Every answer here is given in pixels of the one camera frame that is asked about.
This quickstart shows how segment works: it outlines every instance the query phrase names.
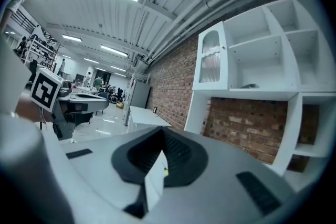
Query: white wall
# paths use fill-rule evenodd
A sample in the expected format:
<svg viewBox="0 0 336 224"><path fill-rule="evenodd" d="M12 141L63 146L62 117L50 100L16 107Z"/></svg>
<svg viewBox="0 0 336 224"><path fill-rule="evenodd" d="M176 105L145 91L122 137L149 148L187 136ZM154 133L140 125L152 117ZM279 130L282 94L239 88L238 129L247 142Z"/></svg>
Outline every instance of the white wall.
<svg viewBox="0 0 336 224"><path fill-rule="evenodd" d="M130 82L130 79L112 74L110 77L109 84L111 86L115 86L116 90L118 90L118 88L121 88L123 91L125 91L127 88L127 84L129 82Z"/></svg>
<svg viewBox="0 0 336 224"><path fill-rule="evenodd" d="M55 73L58 72L59 67L61 66L63 58L65 59L65 66L64 66L64 72L70 74L71 81L73 81L76 78L76 74L80 74L82 76L85 76L87 74L87 70L89 68L89 65L84 62L75 61L73 59L65 58L62 55L58 55L56 60L56 69Z"/></svg>

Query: white shelving unit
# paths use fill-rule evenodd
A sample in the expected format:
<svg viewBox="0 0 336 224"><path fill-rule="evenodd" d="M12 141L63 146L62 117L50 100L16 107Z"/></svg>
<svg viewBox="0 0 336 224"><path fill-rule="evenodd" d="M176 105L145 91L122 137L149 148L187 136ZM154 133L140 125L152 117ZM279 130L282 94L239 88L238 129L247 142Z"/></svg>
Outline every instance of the white shelving unit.
<svg viewBox="0 0 336 224"><path fill-rule="evenodd" d="M336 129L336 65L319 26L299 2L272 2L199 35L186 131L201 133L210 97L288 101L282 142L268 167L296 190L317 178ZM304 104L319 106L314 145L297 143ZM304 173L287 170L292 155L309 156Z"/></svg>
<svg viewBox="0 0 336 224"><path fill-rule="evenodd" d="M57 52L44 46L42 43L38 42L36 38L30 39L28 41L30 41L29 49L26 52L26 56L21 58L21 60L24 60L24 64L32 62L32 60L34 59L38 61L39 59L44 59L43 62L48 63L47 57L44 55L44 53L46 52L49 58L51 58L51 60L49 61L49 67L47 66L47 64L45 66L39 64L39 66L43 66L51 70Z"/></svg>

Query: desk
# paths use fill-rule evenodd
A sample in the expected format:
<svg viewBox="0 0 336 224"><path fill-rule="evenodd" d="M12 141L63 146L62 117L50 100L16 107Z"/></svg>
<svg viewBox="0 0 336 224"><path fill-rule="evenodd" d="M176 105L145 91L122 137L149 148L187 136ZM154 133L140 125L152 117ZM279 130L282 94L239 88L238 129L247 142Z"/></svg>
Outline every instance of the desk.
<svg viewBox="0 0 336 224"><path fill-rule="evenodd" d="M150 109L137 108L130 106L130 118L128 123L128 132L143 130L149 127L166 126L171 127L167 121L160 118Z"/></svg>
<svg viewBox="0 0 336 224"><path fill-rule="evenodd" d="M88 87L80 87L80 86L78 86L78 87L76 87L78 90L80 90L80 91L82 91L82 92L88 92L88 93L91 93L91 94L96 94L96 93L98 93L99 91L97 91L97 90L91 90L90 88L88 88Z"/></svg>

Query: ceiling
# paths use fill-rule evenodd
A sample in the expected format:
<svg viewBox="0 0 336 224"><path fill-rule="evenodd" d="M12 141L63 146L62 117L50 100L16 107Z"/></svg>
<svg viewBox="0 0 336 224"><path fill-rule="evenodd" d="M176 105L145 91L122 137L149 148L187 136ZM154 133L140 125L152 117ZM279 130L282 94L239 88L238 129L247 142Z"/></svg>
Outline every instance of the ceiling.
<svg viewBox="0 0 336 224"><path fill-rule="evenodd" d="M197 22L199 17L193 19L193 16L204 5L204 0L199 0L198 7L180 16L194 1L26 0L23 6L63 45L60 53L98 61L94 66L104 69L110 65L127 69L131 74L138 69L141 60L152 61L149 53L155 55L160 47L166 46L165 41L169 41L185 21L182 30ZM62 34L80 37L82 42L65 40ZM100 45L129 56L125 58L101 49Z"/></svg>

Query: red brick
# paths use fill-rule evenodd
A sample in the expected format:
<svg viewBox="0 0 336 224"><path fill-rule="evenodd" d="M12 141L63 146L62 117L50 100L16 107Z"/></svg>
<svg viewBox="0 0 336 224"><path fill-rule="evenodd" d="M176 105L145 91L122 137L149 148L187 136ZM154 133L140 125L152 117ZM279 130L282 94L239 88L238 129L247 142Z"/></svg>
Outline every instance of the red brick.
<svg viewBox="0 0 336 224"><path fill-rule="evenodd" d="M237 131L243 131L245 129L244 125L235 122L231 123L231 128Z"/></svg>
<svg viewBox="0 0 336 224"><path fill-rule="evenodd" d="M265 162L265 163L272 164L274 159L275 159L275 156L260 153L260 154L258 154L258 159Z"/></svg>
<svg viewBox="0 0 336 224"><path fill-rule="evenodd" d="M251 151L251 150L246 150L246 152L247 152L248 154L252 155L254 158L258 158L258 157L259 157L258 152Z"/></svg>
<svg viewBox="0 0 336 224"><path fill-rule="evenodd" d="M242 118L238 118L238 117L235 117L235 116L229 116L229 121L232 121L232 122L241 123L242 120L243 120Z"/></svg>
<svg viewBox="0 0 336 224"><path fill-rule="evenodd" d="M235 138L235 137L230 137L230 142L239 145L240 144L240 139L239 138Z"/></svg>
<svg viewBox="0 0 336 224"><path fill-rule="evenodd" d="M245 124L245 125L250 125L250 126L253 126L253 121L250 121L249 119L247 119L247 118L244 118L243 119L243 123Z"/></svg>
<svg viewBox="0 0 336 224"><path fill-rule="evenodd" d="M256 136L256 135L251 135L250 140L255 143L263 144L265 142L265 138Z"/></svg>
<svg viewBox="0 0 336 224"><path fill-rule="evenodd" d="M273 130L278 130L279 129L279 124L273 124L271 128Z"/></svg>
<svg viewBox="0 0 336 224"><path fill-rule="evenodd" d="M274 140L270 140L270 139L267 139L267 140L265 141L265 145L268 145L268 146L274 146L274 147L277 147L277 148L280 147L280 143L279 143L279 142L274 141Z"/></svg>

